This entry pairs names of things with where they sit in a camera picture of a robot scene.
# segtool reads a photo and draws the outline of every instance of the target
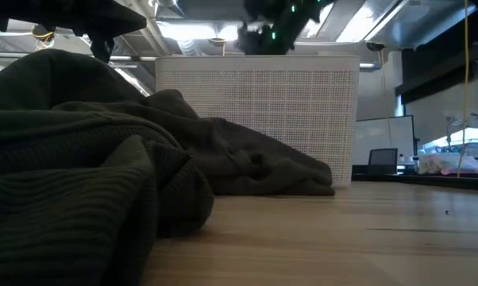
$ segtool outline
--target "yellow cable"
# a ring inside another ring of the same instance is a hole
[[[463,161],[463,156],[465,154],[465,129],[467,128],[467,99],[468,99],[468,63],[469,63],[469,54],[468,54],[468,0],[465,0],[465,93],[463,98],[463,137],[461,144],[460,152],[460,163],[458,164],[458,173],[457,177],[460,177],[461,174],[461,163]]]
[[[53,33],[54,33],[54,32],[50,32],[50,33],[46,33],[45,35],[35,35],[35,34],[33,34],[33,36],[35,36],[35,37],[40,37],[40,38],[44,38],[44,37],[48,37],[48,36],[52,35]]]

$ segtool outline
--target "wooden tabletop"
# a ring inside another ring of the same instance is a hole
[[[478,191],[217,197],[199,235],[155,244],[142,285],[478,285]]]

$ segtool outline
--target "whiteboard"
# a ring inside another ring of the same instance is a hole
[[[392,145],[389,141],[391,125]],[[354,128],[353,164],[367,165],[369,152],[373,149],[397,148],[398,156],[403,154],[404,162],[398,158],[398,165],[413,164],[414,120],[412,116],[381,118],[356,122]]]

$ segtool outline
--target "ceiling duct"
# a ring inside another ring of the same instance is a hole
[[[185,56],[205,56],[195,40],[177,41],[177,44]]]
[[[179,15],[180,17],[185,17],[183,11],[177,4],[177,0],[156,0],[156,3],[165,9],[169,9],[170,11],[174,12],[175,14]]]

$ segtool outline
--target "ceiling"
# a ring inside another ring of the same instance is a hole
[[[164,28],[169,25],[181,25],[185,29],[189,25],[208,25],[219,35],[223,27],[238,26],[247,19],[242,2],[179,0],[185,18],[166,8],[159,8],[153,16],[166,37],[171,36],[171,31],[166,33]],[[475,11],[475,6],[471,5],[469,13]],[[327,50],[329,43],[361,41],[385,44],[389,48],[414,48],[461,21],[464,11],[462,0],[337,0],[315,35],[305,37],[307,31],[303,31],[293,53],[316,55]],[[202,49],[213,50],[205,46],[206,43],[201,44],[204,45]],[[239,51],[230,44],[227,52]]]
[[[180,41],[178,45],[178,41],[171,39],[167,33],[168,26],[175,27],[172,31],[182,34],[185,40],[199,35],[195,44],[202,54],[221,55],[222,49],[210,44],[207,37],[218,36],[227,27],[231,32],[228,35],[233,37],[235,27],[247,18],[244,0],[179,0],[177,4],[185,18],[167,8],[155,10],[155,0],[115,1],[149,19],[146,29],[116,39],[116,55],[181,53]],[[366,49],[365,40],[385,44],[389,49],[415,48],[463,19],[464,7],[463,0],[337,0],[321,15],[325,18],[322,25],[317,26],[310,21],[290,54],[349,54],[359,56],[364,63],[375,63],[378,62],[378,55]],[[35,51],[39,43],[30,35],[32,26],[32,23],[10,21],[10,35],[0,35],[0,51]],[[190,29],[195,26],[206,26],[207,30],[195,32]],[[53,48],[91,54],[88,43],[73,36],[71,31],[60,30]],[[225,52],[237,54],[240,51],[234,48],[232,41],[228,41]],[[153,73],[153,67],[148,64],[145,69]]]

